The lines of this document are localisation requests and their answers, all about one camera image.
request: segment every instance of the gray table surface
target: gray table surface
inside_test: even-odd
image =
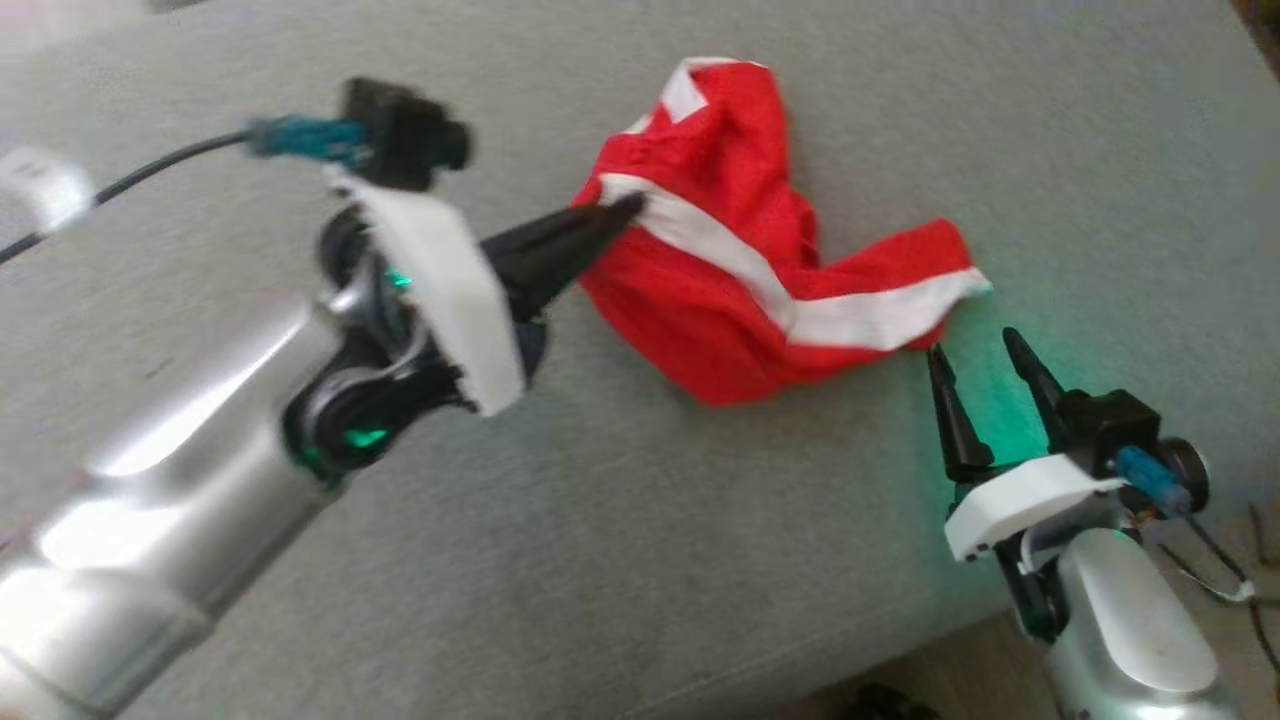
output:
[[[1002,456],[1042,442],[1015,324],[1065,383],[1162,410],[1221,507],[1274,488],[1280,92],[1225,3],[218,0],[0,65],[0,127],[109,179],[410,82],[476,128],[444,192],[488,233],[708,54],[776,69],[824,254],[961,227],[997,291],[948,351]],[[0,527],[264,292],[316,288],[334,208],[314,167],[230,151],[0,270]],[[948,557],[923,357],[708,410],[580,292],[553,324],[536,392],[424,421],[131,716],[726,716],[1005,602]]]

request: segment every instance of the green light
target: green light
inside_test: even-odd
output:
[[[365,450],[387,437],[387,430],[347,430],[344,437],[347,445]]]

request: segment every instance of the silver robotic arm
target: silver robotic arm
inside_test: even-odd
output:
[[[644,205],[562,210],[477,242],[424,192],[461,126],[369,81],[347,115],[369,132],[356,167],[328,169],[349,201],[319,240],[334,291],[280,296],[230,332],[0,550],[0,720],[115,717],[413,420],[518,400],[545,351],[543,310]],[[307,154],[315,129],[291,141]],[[434,145],[397,165],[407,132]]]
[[[941,346],[929,351],[956,483],[945,528],[956,560],[1000,564],[1024,633],[1048,646],[1064,719],[1240,717],[1213,651],[1140,547],[1134,521],[1189,519],[1204,507],[1199,455],[1160,438],[1160,415],[1130,393],[1064,392],[1016,331],[1006,328],[1005,343],[1050,439],[1048,456],[1006,465],[978,439]]]

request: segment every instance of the blue connector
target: blue connector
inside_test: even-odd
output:
[[[256,120],[250,147],[255,155],[293,155],[358,168],[369,154],[365,127],[349,120],[284,115]]]
[[[1178,484],[1178,478],[1169,468],[1142,448],[1132,445],[1121,447],[1120,452],[1116,452],[1115,471],[1149,497],[1166,518],[1190,515],[1192,493]]]

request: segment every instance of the red and white garment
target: red and white garment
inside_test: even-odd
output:
[[[654,111],[605,142],[577,197],[648,195],[582,286],[707,404],[928,347],[959,300],[991,288],[945,219],[819,266],[813,209],[790,184],[785,115],[768,68],[687,59]]]

